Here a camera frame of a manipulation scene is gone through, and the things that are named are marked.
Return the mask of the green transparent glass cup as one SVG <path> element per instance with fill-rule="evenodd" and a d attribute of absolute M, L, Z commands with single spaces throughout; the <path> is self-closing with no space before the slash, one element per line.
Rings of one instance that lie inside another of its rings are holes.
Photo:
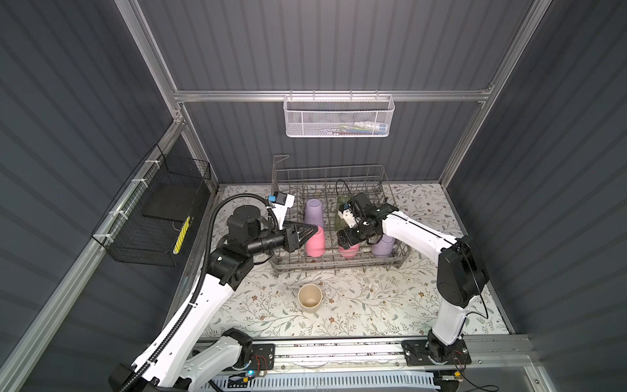
<path fill-rule="evenodd" d="M 350 209 L 351 197 L 342 195 L 337 198 L 334 227 L 341 231 L 354 225 L 354 215 Z"/>

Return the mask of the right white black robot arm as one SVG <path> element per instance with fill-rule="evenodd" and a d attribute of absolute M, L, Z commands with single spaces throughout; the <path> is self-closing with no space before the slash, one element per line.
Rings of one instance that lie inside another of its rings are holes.
<path fill-rule="evenodd" d="M 434 364 L 455 359 L 462 341 L 471 302 L 483 298 L 489 275 L 473 239 L 456 238 L 429 228 L 391 204 L 375 205 L 364 193 L 339 207 L 337 216 L 346 228 L 337 232 L 338 245 L 349 249 L 358 243 L 382 240 L 386 235 L 427 256 L 437 268 L 440 306 L 427 335 L 426 354 Z"/>

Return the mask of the pink plastic cup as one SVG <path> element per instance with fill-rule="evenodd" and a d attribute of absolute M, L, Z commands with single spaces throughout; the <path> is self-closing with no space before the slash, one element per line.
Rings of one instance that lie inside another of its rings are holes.
<path fill-rule="evenodd" d="M 343 256 L 345 259 L 354 259 L 360 251 L 360 245 L 356 244 L 350 248 L 344 249 L 343 247 L 339 247 L 338 248 L 338 252 L 341 254 L 341 256 Z"/>
<path fill-rule="evenodd" d="M 323 256 L 325 250 L 325 233 L 323 227 L 319 226 L 318 231 L 306 242 L 305 252 L 309 257 L 320 257 Z"/>

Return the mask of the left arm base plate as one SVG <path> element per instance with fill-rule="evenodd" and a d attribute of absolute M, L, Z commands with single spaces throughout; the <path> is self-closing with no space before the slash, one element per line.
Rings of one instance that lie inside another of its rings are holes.
<path fill-rule="evenodd" d="M 274 369 L 276 345 L 270 343 L 253 343 L 241 359 L 233 367 L 225 368 L 225 372 L 244 372 L 248 370 L 269 371 Z"/>

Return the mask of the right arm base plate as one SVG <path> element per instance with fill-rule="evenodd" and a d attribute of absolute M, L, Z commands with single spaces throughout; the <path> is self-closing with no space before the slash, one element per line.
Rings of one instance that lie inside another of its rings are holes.
<path fill-rule="evenodd" d="M 409 366 L 470 365 L 470 352 L 462 339 L 445 346 L 438 339 L 415 339 L 401 342 L 404 358 Z"/>

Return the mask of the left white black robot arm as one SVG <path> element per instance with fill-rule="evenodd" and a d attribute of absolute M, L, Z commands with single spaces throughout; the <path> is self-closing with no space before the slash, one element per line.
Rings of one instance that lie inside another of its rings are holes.
<path fill-rule="evenodd" d="M 114 391 L 199 391 L 227 368 L 244 368 L 251 360 L 252 339 L 236 328 L 223 333 L 212 346 L 192 349 L 214 315 L 233 296 L 255 266 L 260 254 L 294 252 L 318 232 L 316 225 L 281 221 L 275 213 L 287 207 L 265 204 L 269 218 L 258 207 L 243 205 L 227 220 L 225 241 L 202 263 L 194 290 L 174 317 L 132 364 L 119 364 L 109 376 Z"/>

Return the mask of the large purple plastic cup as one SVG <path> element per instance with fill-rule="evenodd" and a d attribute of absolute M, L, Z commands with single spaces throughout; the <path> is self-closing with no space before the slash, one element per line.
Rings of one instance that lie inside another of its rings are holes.
<path fill-rule="evenodd" d="M 308 199 L 305 204 L 305 224 L 324 227 L 323 203 L 319 199 Z"/>

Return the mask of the small purple plastic cup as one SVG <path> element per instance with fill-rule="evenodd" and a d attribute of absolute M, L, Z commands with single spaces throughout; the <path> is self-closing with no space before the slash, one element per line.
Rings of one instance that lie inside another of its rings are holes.
<path fill-rule="evenodd" d="M 395 239 L 388 235 L 382 235 L 380 240 L 372 245 L 372 255 L 378 258 L 390 257 L 393 253 Z"/>

